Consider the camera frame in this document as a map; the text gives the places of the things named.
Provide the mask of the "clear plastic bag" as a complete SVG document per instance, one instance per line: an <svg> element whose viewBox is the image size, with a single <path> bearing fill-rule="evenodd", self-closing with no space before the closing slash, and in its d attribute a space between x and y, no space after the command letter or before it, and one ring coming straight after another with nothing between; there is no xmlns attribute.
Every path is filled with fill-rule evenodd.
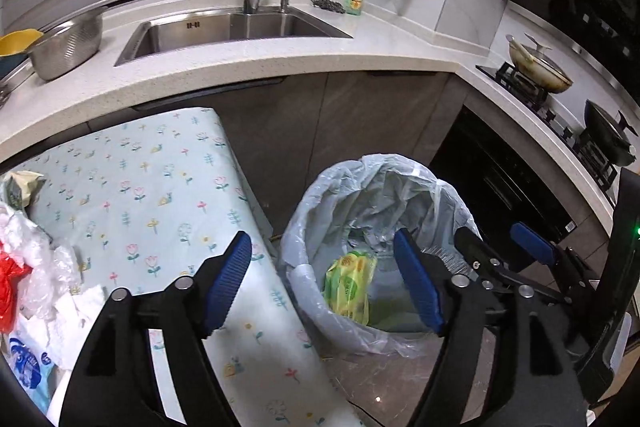
<svg viewBox="0 0 640 427"><path fill-rule="evenodd" d="M19 268L30 272L17 283L17 309L26 317L55 318L55 303L82 285L74 248L54 241L25 213L1 204L1 243Z"/></svg>

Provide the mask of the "frying pan with glass lid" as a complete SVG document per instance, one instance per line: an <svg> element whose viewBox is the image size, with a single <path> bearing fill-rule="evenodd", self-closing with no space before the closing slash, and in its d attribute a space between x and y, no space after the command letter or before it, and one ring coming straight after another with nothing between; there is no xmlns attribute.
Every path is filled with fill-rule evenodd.
<svg viewBox="0 0 640 427"><path fill-rule="evenodd" d="M542 44L532 35L526 34L525 37L534 46L526 46L514 35L506 35L509 54L515 68L549 93L559 94L570 89L574 82L548 57L547 51L551 50L550 46Z"/></svg>

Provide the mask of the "red plastic bag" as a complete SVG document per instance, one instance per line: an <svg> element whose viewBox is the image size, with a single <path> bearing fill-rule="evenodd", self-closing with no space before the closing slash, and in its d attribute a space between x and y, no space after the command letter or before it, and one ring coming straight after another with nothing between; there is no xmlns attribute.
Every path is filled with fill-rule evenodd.
<svg viewBox="0 0 640 427"><path fill-rule="evenodd" d="M0 255L0 332L12 331L17 310L17 285L32 272L29 265L19 265L1 248Z"/></svg>

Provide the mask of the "cream foil-lined snack bag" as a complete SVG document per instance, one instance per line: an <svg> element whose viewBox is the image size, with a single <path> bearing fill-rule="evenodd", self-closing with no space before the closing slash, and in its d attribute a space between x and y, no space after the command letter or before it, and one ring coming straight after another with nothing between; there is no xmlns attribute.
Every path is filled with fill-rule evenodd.
<svg viewBox="0 0 640 427"><path fill-rule="evenodd" d="M1 180L1 202L25 210L43 184L42 173L28 170L9 171Z"/></svg>

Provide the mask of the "stainless steel sink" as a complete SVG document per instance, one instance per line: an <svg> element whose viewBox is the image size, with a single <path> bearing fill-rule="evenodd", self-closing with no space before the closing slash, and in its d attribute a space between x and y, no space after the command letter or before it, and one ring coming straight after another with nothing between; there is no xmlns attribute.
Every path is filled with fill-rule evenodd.
<svg viewBox="0 0 640 427"><path fill-rule="evenodd" d="M232 41L352 36L295 8L265 8L256 14L238 9L178 13L141 23L115 66L141 57Z"/></svg>

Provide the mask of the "white paper towel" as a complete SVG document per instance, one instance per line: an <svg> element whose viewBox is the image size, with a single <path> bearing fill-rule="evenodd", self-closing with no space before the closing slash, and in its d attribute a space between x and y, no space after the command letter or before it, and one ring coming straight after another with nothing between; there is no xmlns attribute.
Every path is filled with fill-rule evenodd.
<svg viewBox="0 0 640 427"><path fill-rule="evenodd" d="M94 285L81 294L67 293L56 300L52 320L20 314L17 324L59 369L71 371L104 303L103 287Z"/></svg>

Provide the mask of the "black wok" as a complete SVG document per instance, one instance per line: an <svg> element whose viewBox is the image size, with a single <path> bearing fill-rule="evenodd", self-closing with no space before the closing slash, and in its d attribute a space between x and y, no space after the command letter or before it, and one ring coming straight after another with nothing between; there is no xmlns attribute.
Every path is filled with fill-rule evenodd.
<svg viewBox="0 0 640 427"><path fill-rule="evenodd" d="M616 121L600 105L590 100L585 103L586 131L591 140L613 165L626 167L636 160L636 153L626 137L625 130L628 129L634 135L638 133L631 124L628 124L622 113L618 115L620 120Z"/></svg>

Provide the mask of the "black gas stove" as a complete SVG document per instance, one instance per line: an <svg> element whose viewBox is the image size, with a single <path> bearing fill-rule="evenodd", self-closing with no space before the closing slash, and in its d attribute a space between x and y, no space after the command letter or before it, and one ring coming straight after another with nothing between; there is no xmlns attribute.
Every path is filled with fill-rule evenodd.
<svg viewBox="0 0 640 427"><path fill-rule="evenodd" d="M483 65L476 65L476 68L533 112L572 151L600 190L608 196L613 194L612 187L618 169L605 157L585 129L572 126L552 106L553 98L548 91L509 63L503 63L499 68Z"/></svg>

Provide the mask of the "steel colander bowl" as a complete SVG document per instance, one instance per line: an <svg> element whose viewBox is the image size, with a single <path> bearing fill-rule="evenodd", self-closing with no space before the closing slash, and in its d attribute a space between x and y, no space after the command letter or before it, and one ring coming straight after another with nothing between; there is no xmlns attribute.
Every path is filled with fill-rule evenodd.
<svg viewBox="0 0 640 427"><path fill-rule="evenodd" d="M79 14L45 32L26 50L43 81L62 77L99 51L105 6Z"/></svg>

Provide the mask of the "blue white wrapper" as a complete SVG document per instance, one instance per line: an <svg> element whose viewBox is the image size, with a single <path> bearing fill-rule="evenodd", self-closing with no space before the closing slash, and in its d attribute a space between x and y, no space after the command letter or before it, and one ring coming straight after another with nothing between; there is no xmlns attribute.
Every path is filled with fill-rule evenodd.
<svg viewBox="0 0 640 427"><path fill-rule="evenodd" d="M50 407L54 363L47 351L40 350L26 336L12 333L8 337L9 354L6 361L26 395L42 412Z"/></svg>

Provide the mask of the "yellow and teal bowl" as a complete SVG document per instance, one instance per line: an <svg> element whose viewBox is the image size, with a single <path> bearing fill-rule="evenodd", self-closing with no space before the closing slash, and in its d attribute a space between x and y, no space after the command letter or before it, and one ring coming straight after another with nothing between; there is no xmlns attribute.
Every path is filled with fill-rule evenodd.
<svg viewBox="0 0 640 427"><path fill-rule="evenodd" d="M28 28L12 31L0 38L0 77L6 77L9 72L24 62L26 50L42 36L42 32Z"/></svg>

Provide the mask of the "trash bin with plastic liner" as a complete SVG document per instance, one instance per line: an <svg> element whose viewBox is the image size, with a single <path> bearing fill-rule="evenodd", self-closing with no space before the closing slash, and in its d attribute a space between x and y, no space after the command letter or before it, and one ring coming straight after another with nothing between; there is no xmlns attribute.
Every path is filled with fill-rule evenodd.
<svg viewBox="0 0 640 427"><path fill-rule="evenodd" d="M394 235L407 229L420 251L442 259L450 273L472 275L454 248L454 232L462 227L478 230L451 184L408 157L366 155L326 168L310 184L281 239L279 269L300 313L335 348L415 359L425 355L435 333L411 302ZM323 297L326 271L349 251L376 259L368 325L333 313Z"/></svg>

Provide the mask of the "yellow green snack wrapper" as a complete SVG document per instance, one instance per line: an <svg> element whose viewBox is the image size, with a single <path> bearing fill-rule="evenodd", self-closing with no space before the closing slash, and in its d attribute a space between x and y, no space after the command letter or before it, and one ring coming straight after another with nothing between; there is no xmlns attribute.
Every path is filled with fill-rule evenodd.
<svg viewBox="0 0 640 427"><path fill-rule="evenodd" d="M349 251L326 271L323 297L330 310L360 325L370 317L369 286L376 269L375 257L365 251Z"/></svg>

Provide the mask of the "floral light blue tablecloth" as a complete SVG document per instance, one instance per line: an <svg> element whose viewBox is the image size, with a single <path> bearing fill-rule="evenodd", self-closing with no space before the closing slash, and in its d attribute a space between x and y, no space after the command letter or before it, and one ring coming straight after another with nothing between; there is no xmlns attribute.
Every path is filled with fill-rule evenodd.
<svg viewBox="0 0 640 427"><path fill-rule="evenodd" d="M210 108L141 118L23 162L43 184L26 217L74 248L82 285L159 291L244 231L252 260L204 348L244 426L356 426L270 256L272 231Z"/></svg>

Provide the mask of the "dark scrubbing pad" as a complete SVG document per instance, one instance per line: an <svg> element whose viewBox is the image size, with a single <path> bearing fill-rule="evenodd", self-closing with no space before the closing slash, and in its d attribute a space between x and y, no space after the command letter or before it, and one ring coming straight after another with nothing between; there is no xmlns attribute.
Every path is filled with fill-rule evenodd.
<svg viewBox="0 0 640 427"><path fill-rule="evenodd" d="M344 6L337 1L333 0L310 0L311 4L320 10L329 11L337 14L345 14L346 10Z"/></svg>

